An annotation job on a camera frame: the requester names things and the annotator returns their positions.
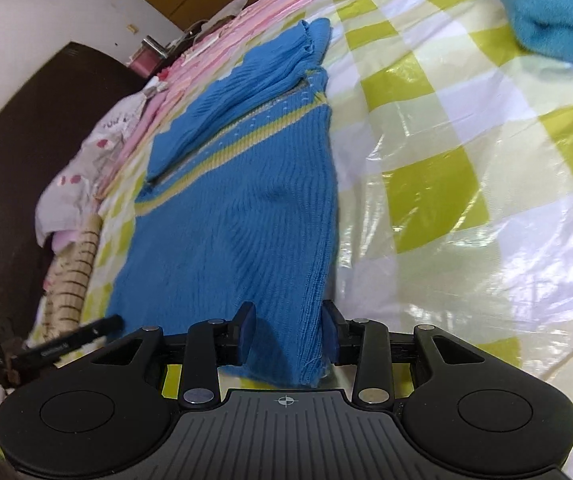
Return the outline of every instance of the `round pad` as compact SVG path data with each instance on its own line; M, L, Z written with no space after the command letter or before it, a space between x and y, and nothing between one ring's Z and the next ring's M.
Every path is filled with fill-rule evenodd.
M519 430L533 416L524 398L504 390L480 390L464 396L458 406L461 418L485 431Z
M66 392L48 400L42 421L55 431L84 433L108 422L115 412L113 401L97 392Z
M0 405L0 447L20 471L106 476L153 452L169 429L169 403L127 367L75 365L19 388Z

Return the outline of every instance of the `wooden headboard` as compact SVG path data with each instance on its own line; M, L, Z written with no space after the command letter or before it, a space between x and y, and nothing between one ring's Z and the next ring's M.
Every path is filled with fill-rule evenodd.
M0 319L16 336L32 327L52 259L36 243L42 191L111 106L143 85L115 59L70 43L0 112Z

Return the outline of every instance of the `checkered bedsheet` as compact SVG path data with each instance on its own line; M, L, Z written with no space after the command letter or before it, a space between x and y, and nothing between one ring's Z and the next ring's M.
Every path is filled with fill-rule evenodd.
M500 0L315 0L214 78L321 16L333 26L340 310L391 330L434 323L546 377L573 353L573 66L519 47ZM124 264L149 153L100 211L83 321L104 314Z

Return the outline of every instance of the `blue sweater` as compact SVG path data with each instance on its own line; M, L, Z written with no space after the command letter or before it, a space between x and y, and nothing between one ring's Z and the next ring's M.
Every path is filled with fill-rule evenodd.
M155 180L231 121L293 88L307 70L319 66L329 39L329 20L302 21L250 50L231 75L212 83L168 132L156 137L147 181Z
M156 324L165 333L186 332L204 319L231 319L242 302L253 301L258 325L239 373L279 385L317 383L325 367L321 300L337 237L327 77L319 67L329 32L328 20L286 31L290 40L278 45L303 45L298 51L305 61L289 61L290 71L279 66L281 80L273 77L275 63L264 64L258 56L259 49L274 61L280 48L249 52L240 68L251 60L254 70L266 72L254 79L272 80L270 87L280 94L274 98L262 84L259 98L233 73L220 81L218 89L235 81L228 92L244 95L223 99L237 110L264 104L221 130L163 182L143 189L108 308L124 317L127 331ZM312 35L308 44L301 38L306 35ZM291 48L282 54L293 57ZM240 112L222 108L223 100L212 101L220 110L215 120L226 115L235 121ZM204 114L213 117L210 108ZM206 124L195 111L192 117ZM199 139L211 130L203 128ZM203 142L179 137L173 142L167 136L164 145L185 153Z

